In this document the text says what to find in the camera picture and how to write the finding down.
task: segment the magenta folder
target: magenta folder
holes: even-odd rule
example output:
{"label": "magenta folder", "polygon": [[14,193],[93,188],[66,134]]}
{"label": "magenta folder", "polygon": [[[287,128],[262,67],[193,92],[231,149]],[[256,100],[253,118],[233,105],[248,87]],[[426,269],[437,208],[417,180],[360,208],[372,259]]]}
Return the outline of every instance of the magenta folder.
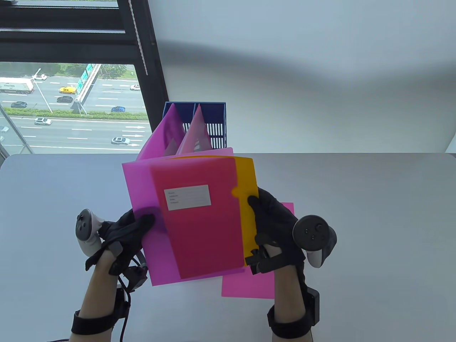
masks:
{"label": "magenta folder", "polygon": [[238,269],[244,244],[234,158],[152,159],[151,173],[182,279]]}
{"label": "magenta folder", "polygon": [[184,140],[182,141],[176,154],[181,155],[183,153],[193,153],[199,151],[211,150],[211,138],[207,132],[206,123],[201,111],[201,106],[198,105],[196,113],[190,124],[190,128],[185,134]]}
{"label": "magenta folder", "polygon": [[184,139],[185,130],[174,104],[144,144],[136,160],[175,155]]}
{"label": "magenta folder", "polygon": [[[233,149],[209,150],[188,155],[232,156]],[[134,212],[138,212],[144,208],[159,206],[155,185],[148,166],[150,163],[150,160],[141,160],[123,164],[125,179]],[[176,258],[174,257],[169,236],[163,222],[163,217],[161,213],[156,214],[156,216],[157,222],[154,225],[154,229],[149,231],[142,241],[144,255],[149,267],[149,277],[153,286],[218,277],[243,271],[242,268],[239,268],[226,272],[207,274],[200,277],[181,279],[177,268]]]}
{"label": "magenta folder", "polygon": [[[293,203],[283,203],[295,213]],[[253,275],[250,267],[244,267],[243,272],[224,275],[222,280],[222,297],[274,299],[274,273]]]}

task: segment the window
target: window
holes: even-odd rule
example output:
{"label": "window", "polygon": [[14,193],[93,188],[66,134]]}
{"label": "window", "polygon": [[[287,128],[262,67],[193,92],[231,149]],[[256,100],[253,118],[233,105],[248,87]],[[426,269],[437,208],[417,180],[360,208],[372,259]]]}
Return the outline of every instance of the window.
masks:
{"label": "window", "polygon": [[168,101],[147,1],[19,0],[0,22],[8,153],[140,151]]}

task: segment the truck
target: truck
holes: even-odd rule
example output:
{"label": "truck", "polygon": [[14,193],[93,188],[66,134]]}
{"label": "truck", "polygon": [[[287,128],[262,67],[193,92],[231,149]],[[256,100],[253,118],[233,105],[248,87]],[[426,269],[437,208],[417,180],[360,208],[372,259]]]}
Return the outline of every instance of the truck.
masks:
{"label": "truck", "polygon": [[35,91],[29,78],[0,77],[0,93],[31,94]]}

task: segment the black glove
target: black glove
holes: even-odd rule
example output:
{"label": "black glove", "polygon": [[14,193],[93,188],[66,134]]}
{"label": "black glove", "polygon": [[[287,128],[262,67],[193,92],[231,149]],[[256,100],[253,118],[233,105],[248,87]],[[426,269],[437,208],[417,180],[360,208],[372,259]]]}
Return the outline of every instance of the black glove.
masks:
{"label": "black glove", "polygon": [[259,244],[280,247],[290,265],[304,269],[306,257],[293,240],[293,227],[296,216],[266,190],[258,188],[259,197],[250,196],[247,200],[255,213]]}
{"label": "black glove", "polygon": [[117,222],[103,222],[98,235],[104,240],[101,249],[86,261],[86,271],[95,265],[109,246],[117,242],[121,252],[109,269],[110,275],[120,275],[130,265],[133,257],[142,249],[141,241],[144,235],[155,223],[155,216],[147,214],[135,220],[133,210],[126,212]]}

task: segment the highway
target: highway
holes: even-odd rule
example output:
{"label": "highway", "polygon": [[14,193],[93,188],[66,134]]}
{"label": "highway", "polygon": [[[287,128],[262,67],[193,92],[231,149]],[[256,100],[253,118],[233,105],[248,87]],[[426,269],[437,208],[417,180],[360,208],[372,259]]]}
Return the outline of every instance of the highway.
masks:
{"label": "highway", "polygon": [[[48,109],[46,101],[52,110],[70,110],[72,104],[57,103],[56,99],[67,94],[60,94],[59,89],[65,86],[75,86],[79,78],[52,76],[45,81],[36,81],[39,89],[28,95],[0,93],[0,101],[3,107],[10,107],[15,101],[27,102],[27,108]],[[86,97],[83,106],[85,110],[97,112],[110,112],[115,106],[125,107],[127,112],[145,113],[144,101],[141,91],[130,90],[137,80],[107,80],[96,79]]]}
{"label": "highway", "polygon": [[[34,125],[34,118],[11,117],[35,153],[139,153],[152,134],[145,121],[52,119],[50,126]],[[9,126],[4,118],[0,125]],[[10,154],[19,153],[21,141],[13,129],[2,133],[2,145]],[[126,137],[130,145],[111,144],[114,137]]]}

